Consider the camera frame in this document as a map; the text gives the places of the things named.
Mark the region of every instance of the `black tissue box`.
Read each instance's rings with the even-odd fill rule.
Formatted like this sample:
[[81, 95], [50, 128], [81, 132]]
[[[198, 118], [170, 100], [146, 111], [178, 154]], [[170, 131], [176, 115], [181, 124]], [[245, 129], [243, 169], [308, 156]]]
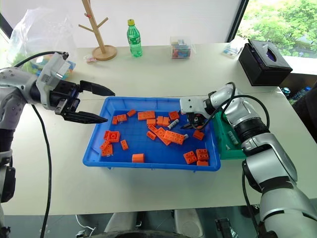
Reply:
[[271, 42], [249, 40], [239, 61], [252, 86], [278, 86], [293, 70]]

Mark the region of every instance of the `green plastic bottle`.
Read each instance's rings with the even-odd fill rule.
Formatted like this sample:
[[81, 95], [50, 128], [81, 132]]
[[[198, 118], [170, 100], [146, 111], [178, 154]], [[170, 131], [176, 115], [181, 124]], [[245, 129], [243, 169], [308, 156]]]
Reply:
[[140, 32], [135, 27], [134, 20], [129, 19], [128, 20], [128, 32], [127, 37], [130, 45], [130, 51], [131, 54], [134, 57], [140, 57], [142, 56], [142, 47], [141, 47], [141, 37]]

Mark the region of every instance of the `white table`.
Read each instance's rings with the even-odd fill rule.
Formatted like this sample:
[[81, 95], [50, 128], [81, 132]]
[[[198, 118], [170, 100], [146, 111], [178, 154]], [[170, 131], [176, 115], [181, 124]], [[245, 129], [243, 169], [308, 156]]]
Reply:
[[[144, 47], [144, 56], [132, 58], [118, 48], [110, 61], [86, 64], [91, 49], [79, 49], [71, 81], [103, 84], [117, 96], [170, 97], [205, 95], [228, 81], [259, 98], [270, 113], [271, 127], [293, 160], [299, 188], [317, 197], [317, 145], [277, 87], [251, 87], [237, 59], [220, 55], [224, 44], [197, 46], [189, 60], [171, 60], [168, 47]], [[104, 102], [84, 93], [78, 110], [98, 114]], [[259, 113], [261, 108], [254, 103]], [[86, 167], [82, 158], [94, 125], [64, 121], [38, 106], [51, 145], [53, 190], [51, 215], [200, 208], [245, 204], [241, 189], [241, 160], [221, 161], [217, 172]], [[48, 163], [40, 123], [26, 105], [14, 134], [16, 167], [14, 197], [3, 204], [6, 215], [43, 215], [46, 207]], [[251, 203], [260, 194], [247, 189]]]

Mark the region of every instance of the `wooden stand base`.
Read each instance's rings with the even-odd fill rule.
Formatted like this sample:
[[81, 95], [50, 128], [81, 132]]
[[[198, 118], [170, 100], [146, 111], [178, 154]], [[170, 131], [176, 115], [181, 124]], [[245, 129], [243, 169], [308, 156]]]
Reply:
[[110, 60], [117, 55], [117, 49], [114, 46], [105, 45], [106, 53], [102, 53], [100, 47], [93, 50], [93, 57], [96, 60], [105, 61]]

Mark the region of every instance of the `robotic arm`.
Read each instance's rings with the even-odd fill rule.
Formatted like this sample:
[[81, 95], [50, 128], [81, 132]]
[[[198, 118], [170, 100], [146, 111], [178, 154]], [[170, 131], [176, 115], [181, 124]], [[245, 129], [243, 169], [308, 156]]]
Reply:
[[[11, 143], [24, 105], [41, 103], [44, 108], [78, 123], [102, 123], [107, 119], [87, 112], [76, 112], [84, 90], [101, 96], [114, 96], [108, 88], [80, 81], [80, 84], [62, 80], [69, 68], [68, 53], [55, 53], [44, 66], [39, 77], [18, 67], [0, 69], [0, 201], [11, 199], [15, 189], [15, 168], [12, 167]], [[3, 224], [0, 206], [0, 237], [6, 237], [9, 228]]]
[[[187, 114], [189, 125], [199, 127], [221, 105], [225, 108], [232, 92], [233, 86], [227, 84], [205, 100], [182, 98], [181, 112]], [[258, 237], [316, 238], [317, 211], [297, 188], [297, 172], [287, 153], [247, 100], [240, 97], [228, 103], [224, 113], [247, 156], [243, 172], [250, 186], [262, 193]]]

